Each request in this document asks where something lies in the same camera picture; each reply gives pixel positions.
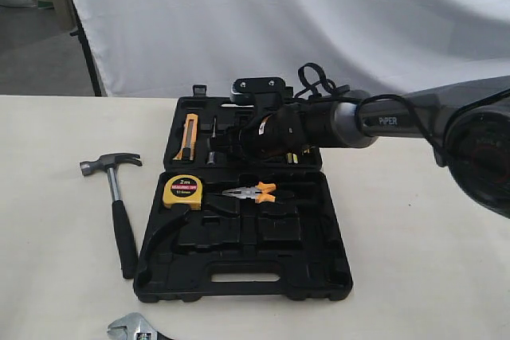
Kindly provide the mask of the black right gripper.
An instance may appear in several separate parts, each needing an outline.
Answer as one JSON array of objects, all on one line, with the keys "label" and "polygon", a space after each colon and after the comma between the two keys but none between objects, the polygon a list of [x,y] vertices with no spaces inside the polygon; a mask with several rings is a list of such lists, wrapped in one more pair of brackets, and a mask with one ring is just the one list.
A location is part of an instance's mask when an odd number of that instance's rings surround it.
[{"label": "black right gripper", "polygon": [[244,127],[210,136],[208,146],[210,151],[251,162],[287,153],[301,154],[307,150],[304,109],[298,104],[284,105]]}]

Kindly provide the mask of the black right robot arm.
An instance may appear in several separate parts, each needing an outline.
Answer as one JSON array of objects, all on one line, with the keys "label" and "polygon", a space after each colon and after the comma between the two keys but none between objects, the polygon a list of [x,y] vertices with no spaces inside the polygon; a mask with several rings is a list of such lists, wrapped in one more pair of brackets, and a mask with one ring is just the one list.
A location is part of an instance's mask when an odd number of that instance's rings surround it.
[{"label": "black right robot arm", "polygon": [[508,89],[459,84],[297,100],[210,138],[209,147],[254,162],[313,147],[362,149],[380,137],[424,139],[468,197],[509,216]]}]

